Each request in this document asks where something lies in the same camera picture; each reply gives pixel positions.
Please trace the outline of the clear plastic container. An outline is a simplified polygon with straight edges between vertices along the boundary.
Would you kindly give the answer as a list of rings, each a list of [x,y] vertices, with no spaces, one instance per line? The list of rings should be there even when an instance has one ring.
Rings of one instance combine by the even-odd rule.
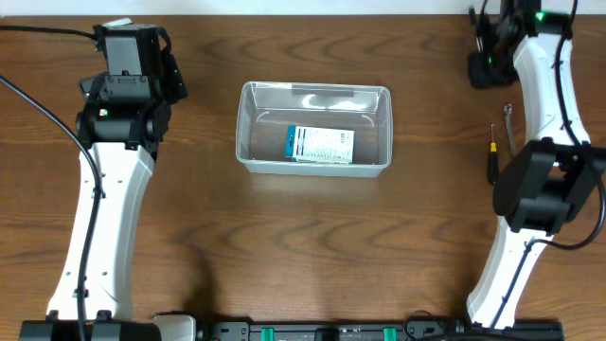
[[[285,156],[289,126],[355,132],[353,162],[294,162]],[[251,172],[376,177],[392,160],[393,115],[384,86],[249,81],[241,90],[236,157]]]

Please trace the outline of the blue white cardboard box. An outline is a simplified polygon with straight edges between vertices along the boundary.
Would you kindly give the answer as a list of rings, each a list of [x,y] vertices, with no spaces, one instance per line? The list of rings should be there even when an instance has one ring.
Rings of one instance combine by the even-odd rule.
[[[351,164],[354,140],[351,130],[289,126],[285,156],[294,162]]]

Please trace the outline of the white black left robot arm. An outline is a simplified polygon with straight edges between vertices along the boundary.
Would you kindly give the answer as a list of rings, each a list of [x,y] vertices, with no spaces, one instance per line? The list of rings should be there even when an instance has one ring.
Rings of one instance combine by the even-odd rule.
[[[108,69],[81,81],[85,105],[69,136],[80,148],[80,196],[60,282],[45,319],[22,340],[193,340],[185,313],[133,319],[136,228],[172,104],[187,89],[170,48],[106,45]]]

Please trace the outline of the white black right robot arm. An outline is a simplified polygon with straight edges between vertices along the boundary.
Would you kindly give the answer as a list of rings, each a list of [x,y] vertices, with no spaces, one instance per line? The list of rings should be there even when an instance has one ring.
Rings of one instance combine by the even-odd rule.
[[[497,20],[470,13],[477,51],[468,56],[472,87],[522,86],[526,143],[500,169],[490,163],[497,232],[483,273],[467,298],[471,324],[510,329],[517,304],[540,255],[551,246],[573,251],[592,243],[605,213],[588,237],[555,242],[592,192],[605,195],[605,151],[593,146],[577,105],[571,73],[576,13],[553,12],[539,1],[502,0]]]

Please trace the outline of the silver wrench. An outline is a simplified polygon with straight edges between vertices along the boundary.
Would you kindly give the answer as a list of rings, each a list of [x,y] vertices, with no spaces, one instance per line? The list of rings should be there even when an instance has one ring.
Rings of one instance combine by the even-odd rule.
[[[506,132],[508,137],[508,145],[511,156],[514,157],[516,154],[516,146],[515,146],[515,137],[514,131],[511,125],[511,114],[512,114],[512,105],[510,103],[506,103],[503,108],[504,111],[504,122],[506,126]]]

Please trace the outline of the black yellow screwdriver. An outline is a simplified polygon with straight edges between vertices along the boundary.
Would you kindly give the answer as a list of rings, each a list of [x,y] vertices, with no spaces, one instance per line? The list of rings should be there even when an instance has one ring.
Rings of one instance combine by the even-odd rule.
[[[499,154],[494,139],[494,124],[490,125],[490,148],[488,154],[487,178],[491,185],[495,185],[499,175]]]

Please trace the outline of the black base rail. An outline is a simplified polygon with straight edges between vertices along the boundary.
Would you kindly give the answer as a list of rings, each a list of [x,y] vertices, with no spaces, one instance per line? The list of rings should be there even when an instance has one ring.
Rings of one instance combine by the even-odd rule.
[[[412,341],[527,340],[564,341],[559,322],[522,322],[503,330],[465,325],[459,319],[421,316],[403,322],[375,323],[249,323],[209,324],[197,332],[203,341]]]

